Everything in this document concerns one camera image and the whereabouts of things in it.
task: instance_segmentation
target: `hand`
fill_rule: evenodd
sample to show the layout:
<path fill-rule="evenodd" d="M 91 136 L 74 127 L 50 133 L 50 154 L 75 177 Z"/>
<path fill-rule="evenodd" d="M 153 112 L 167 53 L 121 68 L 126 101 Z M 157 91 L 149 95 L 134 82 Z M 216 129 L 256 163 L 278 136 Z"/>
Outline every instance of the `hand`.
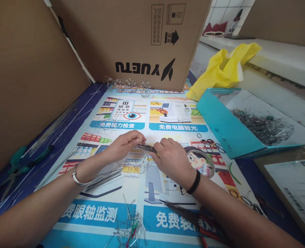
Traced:
<path fill-rule="evenodd" d="M 158 168 L 169 178 L 189 190 L 196 179 L 196 171 L 190 165 L 185 149 L 172 138 L 162 138 L 154 144 L 158 154 L 149 152 Z"/>
<path fill-rule="evenodd" d="M 102 153 L 108 164 L 122 160 L 138 144 L 145 144 L 147 139 L 137 130 L 120 135 Z"/>

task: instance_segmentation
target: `cartoon girl with glasses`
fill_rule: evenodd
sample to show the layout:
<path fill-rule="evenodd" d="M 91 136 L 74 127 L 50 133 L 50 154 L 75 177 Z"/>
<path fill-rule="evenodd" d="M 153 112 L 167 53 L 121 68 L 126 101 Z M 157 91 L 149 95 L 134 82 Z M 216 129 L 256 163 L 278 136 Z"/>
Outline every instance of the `cartoon girl with glasses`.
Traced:
<path fill-rule="evenodd" d="M 201 149 L 193 146 L 187 146 L 185 147 L 185 151 L 187 152 L 187 157 L 192 167 L 198 170 L 202 175 L 210 178 L 223 189 L 227 190 L 221 177 L 218 175 L 218 173 L 215 173 L 213 161 L 211 159 L 207 159 L 206 156 L 204 156 L 205 153 Z M 182 187 L 180 187 L 180 189 L 182 195 L 187 195 L 185 189 Z"/>

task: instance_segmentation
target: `cardboard box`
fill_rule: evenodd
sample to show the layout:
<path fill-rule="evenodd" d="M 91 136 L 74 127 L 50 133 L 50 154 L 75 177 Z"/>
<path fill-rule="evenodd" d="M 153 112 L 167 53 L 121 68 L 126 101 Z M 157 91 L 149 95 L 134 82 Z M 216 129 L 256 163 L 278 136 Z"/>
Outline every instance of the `cardboard box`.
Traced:
<path fill-rule="evenodd" d="M 305 160 L 305 147 L 300 147 L 293 151 L 286 151 L 282 153 L 273 154 L 270 156 L 256 158 L 254 159 L 254 162 L 256 163 L 257 167 L 262 172 L 262 174 L 265 176 L 268 183 L 274 189 L 275 193 L 278 195 L 280 200 L 283 202 L 285 207 L 288 209 L 288 211 L 290 212 L 291 216 L 294 218 L 298 226 L 302 229 L 302 231 L 305 234 L 305 222 L 298 214 L 298 212 L 294 209 L 289 199 L 283 193 L 284 189 L 279 188 L 273 177 L 265 168 L 265 165 L 268 164 L 284 163 L 284 162 L 298 161 L 298 160 Z"/>
<path fill-rule="evenodd" d="M 246 90 L 207 89 L 196 106 L 231 159 L 261 156 L 305 144 L 305 127 Z M 282 118 L 293 125 L 294 132 L 287 140 L 266 146 L 229 111 L 235 108 L 257 116 Z"/>
<path fill-rule="evenodd" d="M 0 1 L 0 171 L 89 85 L 42 0 Z"/>
<path fill-rule="evenodd" d="M 182 91 L 211 0 L 52 0 L 97 82 L 131 78 Z"/>

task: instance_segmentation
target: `black rubber ring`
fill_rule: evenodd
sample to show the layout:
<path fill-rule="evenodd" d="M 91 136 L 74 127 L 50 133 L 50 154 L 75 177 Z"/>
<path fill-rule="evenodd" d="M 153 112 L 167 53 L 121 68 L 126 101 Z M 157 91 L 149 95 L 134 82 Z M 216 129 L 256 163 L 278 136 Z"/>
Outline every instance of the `black rubber ring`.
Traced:
<path fill-rule="evenodd" d="M 193 186 L 190 188 L 190 190 L 187 191 L 188 194 L 193 194 L 195 192 L 195 190 L 197 189 L 198 187 L 198 184 L 200 183 L 200 179 L 201 179 L 201 173 L 199 171 L 196 171 L 197 174 L 196 174 L 196 179 L 194 181 L 194 184 Z"/>

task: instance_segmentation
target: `person's left hand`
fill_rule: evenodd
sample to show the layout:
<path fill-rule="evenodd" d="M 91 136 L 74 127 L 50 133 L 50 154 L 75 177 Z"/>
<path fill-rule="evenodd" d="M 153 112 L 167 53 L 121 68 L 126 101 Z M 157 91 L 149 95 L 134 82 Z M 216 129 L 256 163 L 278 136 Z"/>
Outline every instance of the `person's left hand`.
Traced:
<path fill-rule="evenodd" d="M 108 164 L 122 160 L 138 144 L 145 144 L 147 139 L 137 130 L 129 131 L 120 135 L 111 145 L 103 152 Z"/>

